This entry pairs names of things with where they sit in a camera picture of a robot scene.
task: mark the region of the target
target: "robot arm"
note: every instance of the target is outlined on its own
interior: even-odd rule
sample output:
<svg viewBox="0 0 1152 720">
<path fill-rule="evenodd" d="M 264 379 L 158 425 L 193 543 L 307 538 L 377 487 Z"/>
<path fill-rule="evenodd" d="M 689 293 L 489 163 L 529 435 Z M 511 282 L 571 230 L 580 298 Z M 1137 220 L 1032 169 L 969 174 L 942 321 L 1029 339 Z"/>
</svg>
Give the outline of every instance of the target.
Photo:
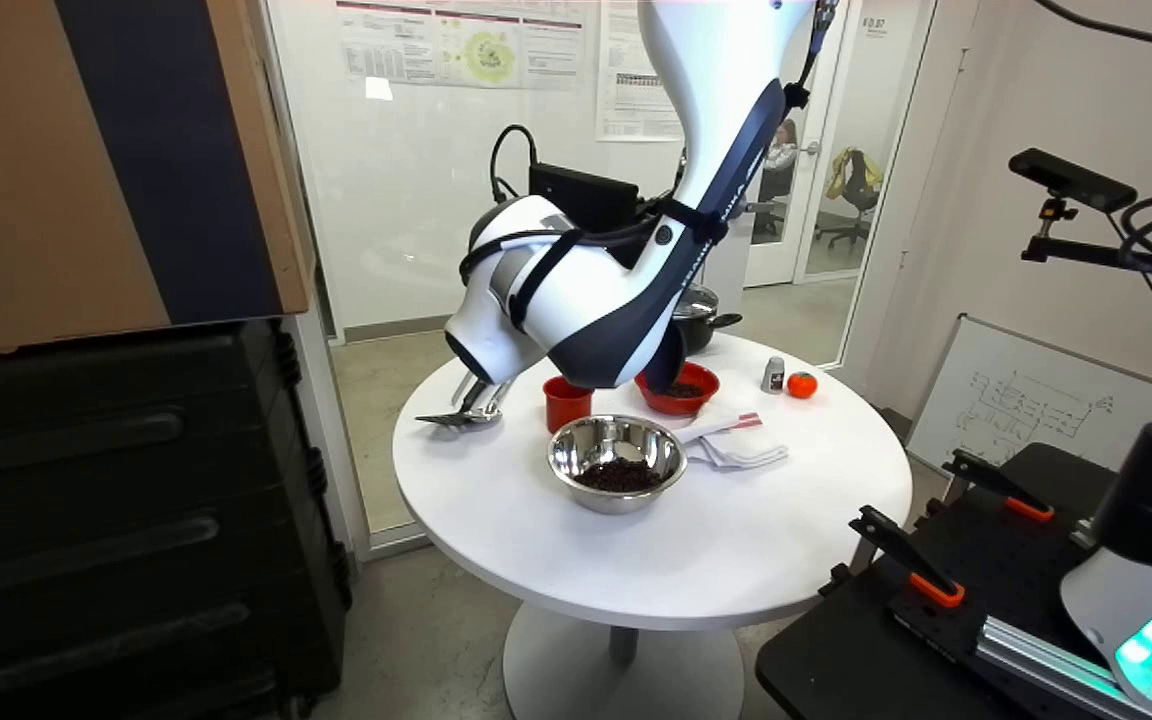
<svg viewBox="0 0 1152 720">
<path fill-rule="evenodd" d="M 723 234 L 776 122 L 778 68 L 810 0 L 641 0 L 647 54 L 685 121 L 685 174 L 642 253 L 623 266 L 590 230 L 522 194 L 473 226 L 460 264 L 462 303 L 449 321 L 453 352 L 493 382 L 549 354 L 585 386 L 635 373 L 668 374 L 670 303 Z"/>
</svg>

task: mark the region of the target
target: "stainless steel bowl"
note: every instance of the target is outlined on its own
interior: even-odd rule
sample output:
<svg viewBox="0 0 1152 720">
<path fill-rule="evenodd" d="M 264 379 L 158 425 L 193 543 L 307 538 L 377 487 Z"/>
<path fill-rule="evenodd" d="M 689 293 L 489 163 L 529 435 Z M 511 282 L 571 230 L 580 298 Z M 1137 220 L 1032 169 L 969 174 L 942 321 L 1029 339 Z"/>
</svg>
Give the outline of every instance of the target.
<svg viewBox="0 0 1152 720">
<path fill-rule="evenodd" d="M 549 466 L 590 511 L 647 507 L 685 475 L 685 445 L 641 416 L 585 416 L 549 441 Z"/>
</svg>

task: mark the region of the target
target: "white floor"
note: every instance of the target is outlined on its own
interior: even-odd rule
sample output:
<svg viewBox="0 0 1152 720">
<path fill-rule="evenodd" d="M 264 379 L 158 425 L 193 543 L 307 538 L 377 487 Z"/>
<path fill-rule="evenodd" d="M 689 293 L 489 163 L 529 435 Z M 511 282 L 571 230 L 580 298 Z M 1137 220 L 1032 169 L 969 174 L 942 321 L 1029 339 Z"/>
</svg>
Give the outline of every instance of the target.
<svg viewBox="0 0 1152 720">
<path fill-rule="evenodd" d="M 855 275 L 753 287 L 744 293 L 744 321 L 731 326 L 735 335 L 783 348 L 800 361 L 826 362 L 837 361 Z M 390 530 L 411 525 L 388 455 L 388 433 L 406 391 L 443 361 L 453 361 L 443 345 L 443 326 L 390 332 L 349 339 L 330 352 L 343 425 L 363 487 L 363 511 L 372 530 Z"/>
</svg>

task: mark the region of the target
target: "black drawer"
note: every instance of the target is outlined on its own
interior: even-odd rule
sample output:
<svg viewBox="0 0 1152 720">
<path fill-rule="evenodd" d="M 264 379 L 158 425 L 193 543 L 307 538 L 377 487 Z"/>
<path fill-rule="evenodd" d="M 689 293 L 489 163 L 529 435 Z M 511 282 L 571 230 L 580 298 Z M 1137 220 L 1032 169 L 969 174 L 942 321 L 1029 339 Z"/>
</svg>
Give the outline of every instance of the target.
<svg viewBox="0 0 1152 720">
<path fill-rule="evenodd" d="M 330 636 L 277 493 L 217 514 L 0 564 L 0 667 L 239 602 L 244 630 Z"/>
<path fill-rule="evenodd" d="M 99 441 L 72 446 L 35 445 L 29 455 L 50 453 L 43 465 L 0 461 L 0 559 L 55 543 L 99 538 L 158 514 L 217 507 L 264 487 L 278 487 L 290 433 L 288 400 L 267 425 L 194 425 L 186 413 L 142 413 Z"/>
<path fill-rule="evenodd" d="M 55 345 L 0 354 L 0 433 L 224 386 L 267 397 L 283 382 L 288 369 L 267 323 Z"/>
<path fill-rule="evenodd" d="M 339 681 L 339 670 L 325 663 L 320 639 L 290 636 L 290 630 L 264 636 L 244 625 L 201 630 L 201 636 L 178 636 L 146 651 L 130 646 L 119 658 L 99 646 L 96 656 L 86 667 L 75 667 L 65 676 L 49 676 L 55 667 L 55 656 L 39 656 L 39 663 L 0 667 L 0 720 L 248 717 L 288 696 L 325 696 Z"/>
</svg>

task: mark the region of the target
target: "black cabinet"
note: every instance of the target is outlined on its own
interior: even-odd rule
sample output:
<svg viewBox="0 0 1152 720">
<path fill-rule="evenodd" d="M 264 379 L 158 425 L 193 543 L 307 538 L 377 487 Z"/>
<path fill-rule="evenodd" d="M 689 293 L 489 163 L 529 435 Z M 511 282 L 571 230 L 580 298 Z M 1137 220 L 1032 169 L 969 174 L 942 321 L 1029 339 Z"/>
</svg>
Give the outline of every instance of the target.
<svg viewBox="0 0 1152 720">
<path fill-rule="evenodd" d="M 0 717 L 217 717 L 339 681 L 349 559 L 272 323 L 0 354 Z"/>
</svg>

